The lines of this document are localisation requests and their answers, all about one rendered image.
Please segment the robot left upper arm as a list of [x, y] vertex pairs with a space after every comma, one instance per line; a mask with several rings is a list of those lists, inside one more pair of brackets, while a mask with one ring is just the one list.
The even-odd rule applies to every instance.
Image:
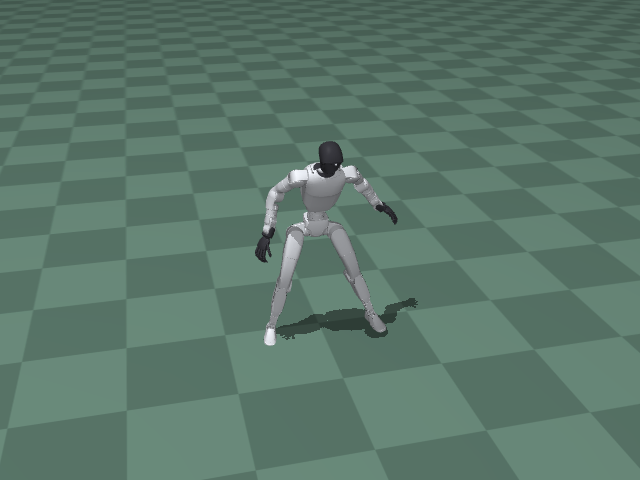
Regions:
[[363, 176], [358, 171], [356, 166], [350, 165], [343, 167], [346, 183], [353, 183], [354, 188], [358, 193], [362, 193], [369, 189], [363, 179]]

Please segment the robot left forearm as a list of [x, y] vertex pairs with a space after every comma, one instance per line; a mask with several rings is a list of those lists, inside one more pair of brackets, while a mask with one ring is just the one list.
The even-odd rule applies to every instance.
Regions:
[[367, 189], [366, 191], [362, 192], [362, 195], [365, 196], [367, 201], [372, 205], [373, 209], [375, 211], [378, 211], [378, 210], [376, 210], [376, 206], [379, 205], [379, 204], [383, 206], [383, 203], [381, 202], [381, 200], [379, 199], [377, 194], [374, 192], [374, 189], [372, 188], [370, 183], [365, 178], [363, 178], [363, 179], [364, 179], [364, 181], [365, 181], [365, 183], [366, 183], [366, 185], [367, 185], [367, 187], [369, 189]]

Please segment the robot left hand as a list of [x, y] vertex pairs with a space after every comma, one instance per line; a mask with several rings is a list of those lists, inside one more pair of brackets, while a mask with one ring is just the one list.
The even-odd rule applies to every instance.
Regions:
[[397, 218], [396, 214], [395, 214], [395, 213], [392, 211], [392, 209], [391, 209], [389, 206], [387, 206], [384, 202], [382, 202], [382, 203], [383, 203], [383, 206], [382, 206], [382, 205], [380, 205], [380, 204], [379, 204], [379, 205], [377, 205], [377, 206], [376, 206], [376, 210], [378, 210], [379, 212], [384, 211], [386, 214], [388, 214], [388, 215], [389, 215], [389, 217], [391, 217], [391, 220], [393, 221], [393, 223], [394, 223], [394, 225], [395, 225], [395, 224], [397, 223], [397, 220], [398, 220], [398, 218]]

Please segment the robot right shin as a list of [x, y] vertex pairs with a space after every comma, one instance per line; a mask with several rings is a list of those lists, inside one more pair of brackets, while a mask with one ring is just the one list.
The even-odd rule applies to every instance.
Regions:
[[278, 278], [276, 281], [276, 286], [275, 286], [273, 296], [272, 296], [272, 301], [271, 301], [271, 316], [269, 320], [268, 329], [270, 328], [270, 325], [273, 325], [273, 329], [275, 329], [277, 319], [284, 308], [284, 304], [287, 297], [286, 289], [284, 288], [278, 289]]

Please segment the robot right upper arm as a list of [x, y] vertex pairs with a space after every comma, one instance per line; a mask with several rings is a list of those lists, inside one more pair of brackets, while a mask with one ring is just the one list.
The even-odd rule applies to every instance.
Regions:
[[[287, 177], [275, 185], [270, 191], [274, 191], [276, 194], [276, 202], [281, 202], [284, 199], [284, 193], [292, 190], [293, 188], [300, 188], [308, 180], [307, 170], [292, 170], [288, 173]], [[270, 192], [269, 191], [269, 192]]]

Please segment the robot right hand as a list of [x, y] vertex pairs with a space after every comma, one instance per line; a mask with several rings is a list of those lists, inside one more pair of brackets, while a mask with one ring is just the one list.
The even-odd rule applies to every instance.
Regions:
[[273, 237], [275, 232], [275, 228], [270, 228], [269, 233], [265, 234], [264, 232], [262, 232], [263, 237], [259, 240], [256, 250], [255, 250], [255, 255], [256, 257], [258, 257], [259, 260], [261, 260], [261, 262], [267, 262], [265, 256], [266, 256], [266, 251], [268, 251], [269, 257], [271, 257], [271, 252], [270, 252], [270, 248], [269, 248], [269, 244], [270, 244], [270, 238]]

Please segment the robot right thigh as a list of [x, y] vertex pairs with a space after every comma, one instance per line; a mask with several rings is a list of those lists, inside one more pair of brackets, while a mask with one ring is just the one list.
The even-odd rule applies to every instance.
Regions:
[[282, 264], [278, 278], [278, 289], [291, 291], [292, 277], [301, 254], [305, 235], [303, 222], [293, 224], [286, 229], [286, 239], [282, 253]]

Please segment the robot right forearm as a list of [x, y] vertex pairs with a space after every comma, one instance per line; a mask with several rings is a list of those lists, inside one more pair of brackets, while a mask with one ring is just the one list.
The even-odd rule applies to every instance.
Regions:
[[[275, 225], [277, 223], [277, 210], [279, 208], [279, 205], [274, 203], [276, 200], [276, 194], [274, 191], [270, 191], [268, 193], [267, 199], [266, 199], [266, 214], [265, 214], [265, 220], [264, 220], [264, 227], [263, 227], [263, 232], [265, 234], [269, 233], [270, 228], [275, 228]], [[276, 228], [275, 228], [276, 230]], [[274, 232], [275, 233], [275, 232]]]

